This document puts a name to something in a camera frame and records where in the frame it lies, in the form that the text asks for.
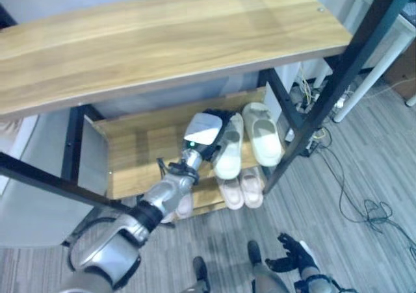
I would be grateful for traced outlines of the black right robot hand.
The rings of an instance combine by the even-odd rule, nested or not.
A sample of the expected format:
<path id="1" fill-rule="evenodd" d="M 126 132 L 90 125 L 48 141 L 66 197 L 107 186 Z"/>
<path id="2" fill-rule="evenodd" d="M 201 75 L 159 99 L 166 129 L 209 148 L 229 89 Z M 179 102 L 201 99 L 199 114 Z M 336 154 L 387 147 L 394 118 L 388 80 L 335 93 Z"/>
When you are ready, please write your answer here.
<path id="1" fill-rule="evenodd" d="M 313 257 L 292 236 L 281 233 L 278 240 L 286 249 L 286 256 L 278 259 L 265 259 L 266 265 L 272 271 L 284 273 L 298 270 L 301 274 L 306 268 L 318 268 Z"/>

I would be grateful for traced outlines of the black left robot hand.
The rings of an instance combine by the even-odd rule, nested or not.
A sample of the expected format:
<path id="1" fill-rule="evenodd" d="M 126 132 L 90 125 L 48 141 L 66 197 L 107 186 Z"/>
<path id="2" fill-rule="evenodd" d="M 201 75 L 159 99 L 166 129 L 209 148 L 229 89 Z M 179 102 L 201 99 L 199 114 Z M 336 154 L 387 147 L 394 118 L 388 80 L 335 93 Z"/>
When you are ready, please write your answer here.
<path id="1" fill-rule="evenodd" d="M 208 108 L 196 113 L 185 130 L 183 151 L 197 151 L 202 160 L 211 161 L 235 111 Z"/>

